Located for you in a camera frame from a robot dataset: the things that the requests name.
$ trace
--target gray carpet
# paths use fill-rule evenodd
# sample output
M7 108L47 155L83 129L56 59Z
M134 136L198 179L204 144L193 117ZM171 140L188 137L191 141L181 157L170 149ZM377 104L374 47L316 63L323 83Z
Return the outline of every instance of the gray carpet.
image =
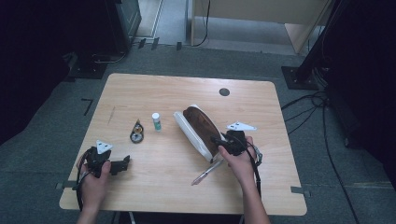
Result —
M281 66L299 66L302 57L252 52L151 45L132 51L110 64L104 77L62 82L37 111L28 127L0 146L0 223L75 223L78 211L59 207L66 180L88 129L106 79L111 73L180 77L215 77L268 80L276 85L281 105L313 91L288 90ZM89 102L93 104L84 116ZM283 111L285 119L312 107L301 101ZM287 122L288 131L307 114ZM382 165L364 149L344 147L341 126L330 107L325 109L326 128L334 165L360 223L394 223L396 193ZM273 223L354 223L347 198L335 175L323 137L322 109L290 135L297 170L306 191L307 214L302 217L271 216ZM101 212L99 223L110 223L111 212Z

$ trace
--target wrist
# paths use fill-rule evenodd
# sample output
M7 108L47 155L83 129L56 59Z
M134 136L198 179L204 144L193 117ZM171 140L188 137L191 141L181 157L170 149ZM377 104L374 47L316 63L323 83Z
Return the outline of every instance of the wrist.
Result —
M84 206L79 214L78 224L93 224L99 214L99 208Z
M239 180L242 189L256 188L256 183L253 176L245 176Z

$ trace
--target human hand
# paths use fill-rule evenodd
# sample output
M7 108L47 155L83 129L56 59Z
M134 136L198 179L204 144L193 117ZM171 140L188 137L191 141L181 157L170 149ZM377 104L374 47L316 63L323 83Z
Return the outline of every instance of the human hand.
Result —
M106 197L107 180L110 174L111 162L105 161L100 178L88 174L82 181L83 207L78 218L78 224L92 224L96 222L99 208ZM87 172L86 164L82 165L81 172Z
M110 175L111 162L106 161L102 166L100 178L87 175L81 186L83 209L99 210L107 194L107 180ZM87 172L86 165L81 167L81 172Z
M251 136L246 136L247 139L247 149L249 150L253 159L256 159L256 153L253 146L253 138ZM239 183L242 185L246 181L254 181L254 172L251 166L250 157L244 151L239 156L230 155L223 146L219 146L219 152L221 156L228 162L228 165L233 170L233 174L238 179Z

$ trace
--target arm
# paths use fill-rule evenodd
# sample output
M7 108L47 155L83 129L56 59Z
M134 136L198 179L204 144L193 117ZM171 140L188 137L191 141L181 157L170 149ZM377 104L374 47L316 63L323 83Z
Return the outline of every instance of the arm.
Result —
M253 144L253 138L247 136L247 141ZM249 147L248 150L252 156L256 156L254 149ZM265 212L259 192L256 189L254 172L251 167L250 158L246 152L239 156L230 155L227 150L220 146L221 156L229 163L233 174L238 179L243 192L244 214L247 224L270 223L270 219Z
M100 178L93 175L87 175L82 183L82 201L84 206L79 214L77 224L93 224L99 214L100 206L106 197L107 179L110 174L111 162L106 161L102 166ZM85 165L81 168L82 172L86 171Z

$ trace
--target black cable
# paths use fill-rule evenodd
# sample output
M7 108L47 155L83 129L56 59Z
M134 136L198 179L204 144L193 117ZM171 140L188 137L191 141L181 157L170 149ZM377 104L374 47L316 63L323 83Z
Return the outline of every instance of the black cable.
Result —
M205 37L204 37L204 39L202 40L201 43L199 43L199 44L197 44L197 45L192 45L193 47L199 47L199 46L201 46L201 45L206 41L206 39L207 39L207 33L208 33L207 23L208 23L208 21L209 21L209 11L210 11L210 0L209 0L209 3L207 4L206 25L205 25L206 34L205 34Z
M287 108L287 107L289 107L290 105L294 105L295 103L297 103L297 102L299 102L299 101L301 101L301 100L303 100L303 99L306 99L306 98L311 98L311 102L312 102L312 104L314 105L313 108L315 108L315 109L311 112L311 114L308 116L308 118L306 118L305 121L303 121L302 124L300 124L297 128L295 128L293 131L290 132L290 133L292 133L292 132L294 132L295 130L297 130L299 127L301 127L301 126L311 117L311 115L313 114L313 112L314 112L317 108L320 108L320 107L322 108L323 137L324 137L324 141L325 141L325 147L326 147L327 155L328 155L329 160L330 160L330 163L331 163L331 165L332 165L332 169L334 170L335 175L336 175L336 177L337 177L337 179L338 179L338 181L339 181L339 183L340 183L340 186L341 186L341 188L342 188L342 190L343 190L343 192L344 192L344 194L345 194L345 196L346 196L346 200L347 200L347 203L348 203L348 205L349 205L349 208L350 208L350 210L351 210L351 212L352 212L352 215L353 215L353 217L354 217L356 223L359 224L358 217L357 217L356 212L355 212L355 210L354 210L354 208L353 208L352 202L350 201L349 195L347 194L347 190L346 190L346 188L345 188L345 186L344 186L344 182L343 182L341 176L338 174L338 171L337 171L337 169L336 169L336 167L335 167L335 164L334 164L334 162L333 162L333 160L332 160L332 155L331 155L330 149L329 149L329 142L328 142L328 139L327 139L326 116L325 116L326 104L327 104L327 100L328 100L328 99L327 99L327 98L322 98L321 96L319 96L319 94L321 94L321 93L323 93L323 91L318 91L318 92L316 92L316 93L314 93L314 94L312 94L312 95L305 95L305 96L302 96L302 97L300 97L300 98L298 98L298 99L296 99L296 100L293 100L293 101L287 103L286 105L282 106L282 109ZM320 100L321 100L321 103L320 103L320 104L315 103L314 99L320 99Z
M126 55L126 53L123 53L121 57L119 57L117 60L114 60L114 61L103 61L103 62L101 62L101 61L93 61L93 62L94 63L118 63L119 61L121 61L125 57L125 55Z
M326 146L326 151L327 151L327 155L329 156L330 159L330 163L332 164L332 169L335 172L335 175L337 176L337 179L341 185L341 188L346 196L346 200L347 203L349 205L349 208L352 212L353 217L355 218L356 224L359 224L359 220L358 220L358 216L356 215L355 209L352 206L352 202L349 199L349 196L347 194L347 190L344 186L343 180L341 179L341 176L338 174L337 169L335 168L334 162L332 160L332 155L330 154L330 150L329 150L329 143L327 140L327 129L326 129L326 116L325 116L325 111L326 111L326 106L323 106L323 112L322 112L322 117L323 117L323 137L324 137L324 142L325 142L325 146Z
M256 176L256 188L257 188L257 191L259 192L259 195L261 198L262 197L262 180L260 179L259 169L257 168L256 162L254 161L253 157L251 156L251 153L249 152L248 148L247 148L247 154L250 157L250 163L253 168L254 175Z
M317 110L317 108L323 107L324 102L326 101L326 98L323 98L323 96L320 96L322 93L325 93L325 92L324 91L317 91L314 94L304 95L304 96L302 96L302 97L300 97L300 98L298 98L296 100L293 100L293 101L291 101L291 102L289 102L289 103L287 103L287 104L285 104L285 105L283 105L281 107L281 109L284 110L284 109L288 108L289 106L294 105L294 104L296 104L297 102L299 102L299 101L301 101L303 99L311 99L311 103L314 105L314 107L312 107L312 108L310 108L308 110L305 110L305 111L301 112L300 114L298 114L296 116L293 116L290 119L285 120L285 122L286 122L286 121L289 121L291 119L295 119L295 118L301 116L302 114L312 110L312 112L308 115L308 117L299 126L297 126L295 129L290 131L288 134L291 134L291 133L295 132L297 129L301 128L303 126L303 124L305 124L311 118L312 114Z
M78 165L78 171L77 171L77 180L76 180L76 185L73 187L73 190L76 191L76 196L77 196L77 201L78 201L78 207L79 207L79 211L82 211L82 192L81 192L81 183L82 180L85 178L85 176L87 176L88 174L84 175L81 179L80 179L80 175L81 175L81 168L84 165L84 161L87 159L88 157L88 150L86 152L84 152L84 154L81 157L81 160L79 161L79 165Z
M297 129L301 128L301 126L303 126L303 124L305 124L311 118L312 114L316 110L317 110L317 107L315 107L315 109L309 114L309 116L299 126L297 126L295 129L293 129L290 132L288 132L288 135L290 135L291 133L294 133L294 131L296 131Z
M316 107L313 106L313 107L311 107L311 108L309 108L309 109L307 109L307 110L301 112L301 113L298 114L298 115L295 115L295 116L293 116L293 117L291 117L291 118L289 118L289 119L285 119L285 122L288 122L289 120L295 119L295 118L301 116L302 114L304 114L304 113L306 113L306 112L308 112L308 111L310 111L310 110L313 110L313 109L315 109L315 108L316 108Z
M313 69L313 73L315 78L317 79L317 82L323 87L326 88L327 87L327 81L324 79L324 75L322 74L320 70L324 70L325 68L318 68L318 67L314 67Z

